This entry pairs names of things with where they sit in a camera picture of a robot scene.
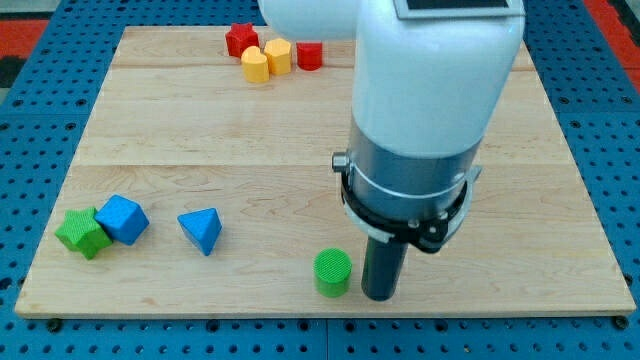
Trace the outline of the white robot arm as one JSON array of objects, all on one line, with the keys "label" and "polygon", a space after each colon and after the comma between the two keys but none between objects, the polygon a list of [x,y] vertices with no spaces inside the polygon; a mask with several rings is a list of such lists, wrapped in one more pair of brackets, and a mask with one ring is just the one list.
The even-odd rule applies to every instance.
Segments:
[{"label": "white robot arm", "polygon": [[372,239],[435,253],[471,204],[473,163],[524,32],[519,0],[259,0],[295,41],[351,40],[345,211]]}]

